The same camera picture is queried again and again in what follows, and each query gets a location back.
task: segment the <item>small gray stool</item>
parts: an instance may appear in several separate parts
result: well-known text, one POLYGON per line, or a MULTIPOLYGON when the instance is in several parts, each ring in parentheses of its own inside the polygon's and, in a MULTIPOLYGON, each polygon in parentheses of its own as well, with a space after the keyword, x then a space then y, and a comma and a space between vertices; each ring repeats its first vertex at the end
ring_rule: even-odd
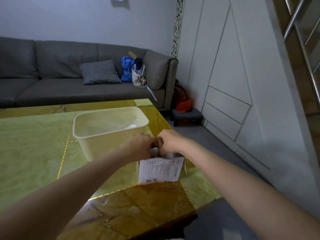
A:
POLYGON ((195 122, 200 125, 201 124, 201 119, 203 118, 202 113, 197 110, 196 108, 194 108, 192 111, 190 112, 180 112, 176 109, 173 109, 171 111, 171 116, 170 116, 170 120, 173 121, 173 126, 176 127, 178 124, 178 120, 195 120, 195 122))

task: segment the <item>blue bag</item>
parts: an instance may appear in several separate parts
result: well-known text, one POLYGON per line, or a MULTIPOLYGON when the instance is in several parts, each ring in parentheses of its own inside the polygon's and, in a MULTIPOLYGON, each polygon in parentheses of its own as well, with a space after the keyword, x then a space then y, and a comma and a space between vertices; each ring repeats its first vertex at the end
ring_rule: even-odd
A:
POLYGON ((129 56, 123 56, 121 59, 121 65, 124 69, 123 76, 121 77, 121 81, 125 83, 132 82, 132 67, 134 65, 134 59, 129 56))

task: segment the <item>red bag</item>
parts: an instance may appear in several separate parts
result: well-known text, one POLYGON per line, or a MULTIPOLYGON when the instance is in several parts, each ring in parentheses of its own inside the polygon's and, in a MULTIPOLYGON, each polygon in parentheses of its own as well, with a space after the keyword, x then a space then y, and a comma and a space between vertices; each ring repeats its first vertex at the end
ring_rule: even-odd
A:
POLYGON ((172 96, 171 109, 176 109, 180 112, 189 112, 192 110, 192 100, 187 96, 186 90, 177 83, 174 85, 172 96))

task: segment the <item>gray sofa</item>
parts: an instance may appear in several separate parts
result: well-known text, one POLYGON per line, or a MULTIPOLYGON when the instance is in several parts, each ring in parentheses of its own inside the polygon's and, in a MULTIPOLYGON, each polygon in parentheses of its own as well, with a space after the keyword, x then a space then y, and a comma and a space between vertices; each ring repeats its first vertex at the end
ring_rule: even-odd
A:
POLYGON ((0 37, 0 109, 148 98, 159 110, 168 110, 177 66, 177 59, 149 49, 0 37), (157 101, 132 83, 83 85, 80 63, 113 59, 121 77, 121 58, 129 51, 143 58, 157 101))

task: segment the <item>table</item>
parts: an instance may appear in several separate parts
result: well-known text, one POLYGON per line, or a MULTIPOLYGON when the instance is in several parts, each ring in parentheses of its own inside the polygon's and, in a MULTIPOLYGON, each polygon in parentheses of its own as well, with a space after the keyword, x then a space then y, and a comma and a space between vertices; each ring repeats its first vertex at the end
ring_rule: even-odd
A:
MULTIPOLYGON (((0 109, 0 211, 87 163, 72 136, 81 111, 137 106, 147 133, 171 129, 148 99, 0 109)), ((87 201, 58 239, 127 239, 173 224, 221 198, 189 160, 178 182, 138 185, 136 164, 119 169, 87 201)))

